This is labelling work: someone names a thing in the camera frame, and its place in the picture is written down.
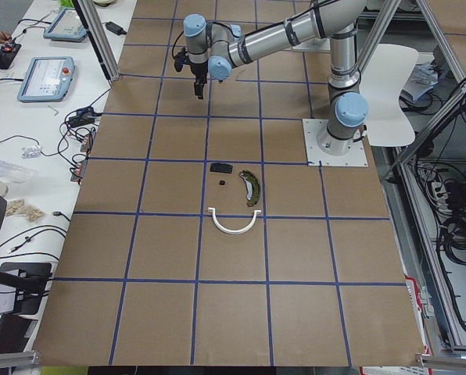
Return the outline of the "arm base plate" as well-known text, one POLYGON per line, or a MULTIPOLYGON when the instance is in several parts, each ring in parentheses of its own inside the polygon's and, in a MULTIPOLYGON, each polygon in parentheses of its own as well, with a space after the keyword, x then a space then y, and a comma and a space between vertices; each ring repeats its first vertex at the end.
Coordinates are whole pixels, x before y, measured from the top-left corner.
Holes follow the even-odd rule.
POLYGON ((368 167, 359 130, 348 140, 338 140, 328 133, 328 120, 302 119, 308 166, 368 167))

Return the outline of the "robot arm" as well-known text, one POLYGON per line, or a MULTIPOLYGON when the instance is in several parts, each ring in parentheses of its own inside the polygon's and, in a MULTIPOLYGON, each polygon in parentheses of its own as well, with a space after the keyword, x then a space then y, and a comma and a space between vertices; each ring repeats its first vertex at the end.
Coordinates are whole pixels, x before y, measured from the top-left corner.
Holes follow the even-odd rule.
POLYGON ((223 81, 234 68, 248 65, 313 38, 329 39, 331 73, 328 76, 330 118, 317 136, 318 147, 342 156, 368 114, 360 94, 357 66, 357 18, 364 1, 312 1, 307 10, 248 34, 237 26, 207 20, 193 13, 184 18, 185 46, 173 55, 174 68, 189 66, 195 77, 194 94, 203 98, 208 79, 223 81))

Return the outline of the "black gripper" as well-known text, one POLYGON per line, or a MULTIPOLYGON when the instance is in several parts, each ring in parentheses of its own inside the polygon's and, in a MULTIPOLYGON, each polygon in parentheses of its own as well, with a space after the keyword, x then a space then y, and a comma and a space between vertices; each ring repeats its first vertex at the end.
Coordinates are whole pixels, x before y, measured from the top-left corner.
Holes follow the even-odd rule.
POLYGON ((203 100, 203 88, 207 83, 208 62, 190 63, 190 69, 195 76, 194 95, 199 100, 203 100))

